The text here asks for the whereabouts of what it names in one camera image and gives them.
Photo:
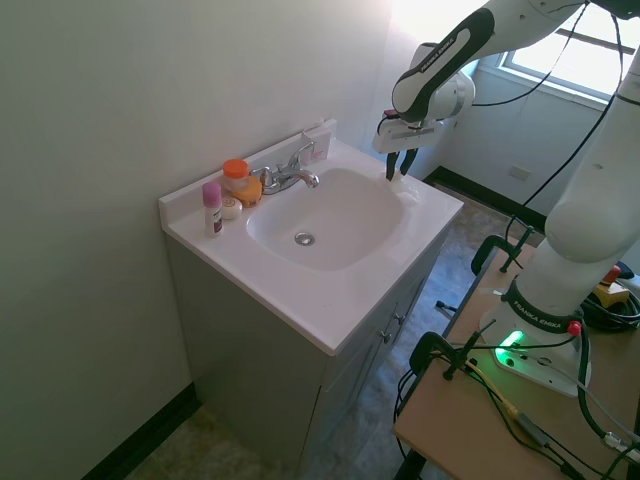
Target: white countertop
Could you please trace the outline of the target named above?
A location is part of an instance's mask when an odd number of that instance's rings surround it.
[[[292,137],[247,161],[255,168],[265,165],[267,157],[273,157],[278,149],[290,152],[297,146],[297,137]],[[386,182],[382,162],[335,139],[329,157],[308,167],[321,182],[323,172],[332,168],[353,169],[373,181]],[[398,226],[368,257],[340,270],[318,271],[275,255],[247,229],[251,216],[260,208],[293,189],[306,188],[303,182],[273,196],[263,196],[257,207],[245,209],[239,219],[225,222],[219,237],[207,238],[201,186],[219,176],[216,173],[161,198],[163,230],[329,355],[340,351],[462,206],[459,200],[412,177],[394,181],[393,185],[386,182],[385,188],[401,192],[406,210]]]

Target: tile floor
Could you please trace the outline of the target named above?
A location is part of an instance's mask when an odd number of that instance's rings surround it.
[[[391,480],[402,463],[392,434],[396,384],[422,334],[441,332],[449,319],[434,308],[437,300],[458,305],[471,286],[469,265],[488,235],[504,234],[507,218],[494,210],[442,190],[465,202],[429,277],[402,338],[338,426],[324,451],[312,462],[304,480]],[[522,233],[514,225],[513,236]],[[531,243],[540,242],[536,234]],[[448,477],[427,465],[425,480]],[[127,480],[280,480],[290,475],[261,460],[201,408],[158,447]]]

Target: franka emika logo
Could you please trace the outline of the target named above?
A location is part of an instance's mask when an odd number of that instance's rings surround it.
[[[518,310],[520,310],[527,318],[530,318],[531,320],[533,320],[534,322],[539,323],[540,325],[545,325],[547,327],[552,327],[552,328],[561,328],[562,327],[562,325],[560,325],[559,323],[550,322],[548,320],[545,320],[544,318],[538,318],[537,315],[531,313],[529,310],[524,308],[520,304],[520,302],[518,302],[517,300],[513,301],[513,306],[516,307]]]

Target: black baseboard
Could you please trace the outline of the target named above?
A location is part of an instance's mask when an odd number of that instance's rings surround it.
[[[83,480],[122,480],[200,407],[193,383],[96,465]]]
[[[505,215],[516,215],[523,222],[533,226],[539,232],[544,232],[544,223],[547,220],[546,216],[530,208],[523,207],[518,202],[514,202],[510,198],[500,195],[444,167],[436,168],[431,175],[425,178],[424,182],[430,185],[438,184],[450,188]]]

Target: wall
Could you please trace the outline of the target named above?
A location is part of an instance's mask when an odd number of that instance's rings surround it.
[[[443,8],[442,2],[439,0],[394,1],[382,67],[366,124],[365,137],[361,145],[362,151],[381,161],[386,160],[386,155],[381,155],[373,149],[373,137],[382,118],[382,112],[393,108],[391,105],[393,86],[400,75],[409,69],[418,45],[424,42],[440,43],[458,23],[484,3],[486,3],[485,0],[458,0],[456,8],[453,9]],[[465,69],[465,72],[471,74],[474,68],[475,63]],[[414,177],[422,180],[440,164],[439,152],[442,146],[447,144],[453,125],[451,122],[447,122],[447,124],[447,128],[440,133],[440,137],[434,139],[432,147],[423,147],[419,150],[418,156],[409,170],[409,173]]]
[[[0,477],[80,478],[191,381],[156,200],[320,117],[360,145],[388,0],[0,8]]]
[[[481,69],[476,70],[474,82],[477,103],[507,100],[530,89]],[[453,129],[441,154],[442,166],[523,203],[571,156],[600,114],[541,91],[507,105],[474,107]],[[590,143],[529,204],[530,208],[544,215],[551,211]],[[531,171],[530,177],[523,182],[510,176],[513,164]],[[640,272],[640,243],[623,260]]]

